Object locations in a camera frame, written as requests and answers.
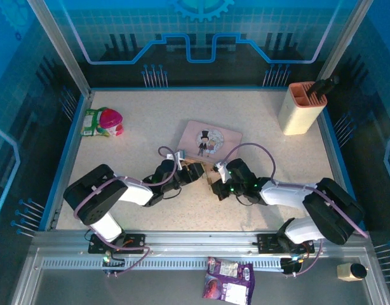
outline cartoon character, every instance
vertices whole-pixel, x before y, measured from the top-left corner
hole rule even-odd
[[[212,151],[215,148],[216,145],[216,140],[215,139],[210,139],[208,143],[208,150]]]
[[[206,143],[209,141],[208,133],[209,133],[208,130],[202,131],[202,136],[201,136],[202,142],[198,146],[198,148],[199,148],[198,156],[201,155],[201,157],[203,157],[203,151],[206,150],[206,148],[207,148]]]

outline pink toy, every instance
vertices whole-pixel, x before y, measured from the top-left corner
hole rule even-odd
[[[117,136],[123,133],[123,117],[113,109],[106,109],[102,112],[99,119],[101,128],[106,129],[109,135]]]

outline blue edge trim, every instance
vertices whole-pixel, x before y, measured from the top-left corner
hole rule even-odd
[[[191,89],[192,90],[194,90],[194,89],[195,90],[199,90],[199,89],[201,89],[201,90],[205,90],[205,89],[216,90],[216,89],[228,89],[228,88],[235,89],[235,90],[242,89],[242,88],[243,89],[262,89],[262,87],[246,86],[246,87],[204,87],[204,88],[202,88],[202,87],[148,88],[148,90],[159,90],[159,89],[165,89],[165,90],[191,90]],[[93,91],[138,91],[138,90],[145,90],[145,88],[92,88],[92,90]],[[53,206],[54,196],[55,196],[55,193],[57,191],[58,184],[60,182],[61,173],[62,173],[62,170],[64,169],[65,161],[67,160],[67,156],[68,156],[69,147],[71,146],[73,134],[74,134],[75,129],[76,129],[77,118],[81,114],[82,105],[83,105],[83,97],[81,96],[81,98],[79,99],[79,103],[78,103],[78,107],[76,109],[75,116],[74,116],[74,118],[76,118],[76,119],[74,119],[74,121],[71,124],[71,128],[69,130],[68,137],[67,137],[67,142],[65,143],[64,149],[62,151],[60,163],[58,164],[57,172],[55,174],[53,186],[51,187],[50,194],[48,195],[47,205],[46,205],[46,208],[44,209],[43,217],[41,218],[39,231],[44,231],[43,228],[45,228],[46,223],[48,222],[50,210]],[[329,130],[332,145],[335,149],[337,161],[339,162],[340,171],[342,172],[342,176],[343,176],[343,179],[344,179],[344,182],[346,185],[346,190],[356,200],[356,196],[354,195],[353,187],[352,187],[349,175],[347,173],[346,165],[345,165],[343,157],[342,157],[342,152],[340,151],[340,148],[339,148],[339,145],[338,145],[337,139],[336,139],[336,134],[335,134],[335,131],[333,130],[332,122],[330,121],[328,109],[326,109],[326,108],[323,109],[323,115],[325,118],[326,127]],[[363,221],[359,224],[359,226],[363,230],[366,229]]]
[[[68,158],[69,147],[71,146],[72,138],[74,137],[77,121],[78,121],[79,116],[81,115],[83,100],[84,100],[84,97],[81,95],[79,102],[78,102],[78,106],[76,107],[74,119],[72,120],[71,127],[69,128],[67,141],[65,142],[64,149],[62,150],[61,159],[60,159],[60,162],[59,162],[58,167],[57,167],[57,172],[55,173],[53,185],[52,185],[51,191],[48,195],[47,204],[45,206],[43,216],[41,217],[41,222],[40,222],[40,225],[38,227],[38,231],[45,231],[44,229],[45,229],[46,224],[48,222],[48,217],[50,216],[51,209],[53,208],[55,193],[56,193],[58,185],[60,183],[62,170],[64,169],[65,162],[67,161],[67,158]]]

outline gear logo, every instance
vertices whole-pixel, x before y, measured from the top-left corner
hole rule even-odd
[[[29,9],[26,0],[0,0],[0,11],[7,22],[16,30],[15,37],[20,40],[19,28],[29,20]]]
[[[227,12],[227,7],[234,4],[234,0],[170,0],[176,13],[189,17],[191,21],[205,19],[212,21],[213,17],[220,18],[222,12]]]

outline beige holder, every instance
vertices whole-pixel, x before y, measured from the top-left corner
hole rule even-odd
[[[285,135],[302,135],[307,132],[325,108],[328,101],[324,95],[320,100],[315,93],[308,98],[306,91],[313,84],[314,81],[306,81],[288,86],[278,114],[278,123]]]

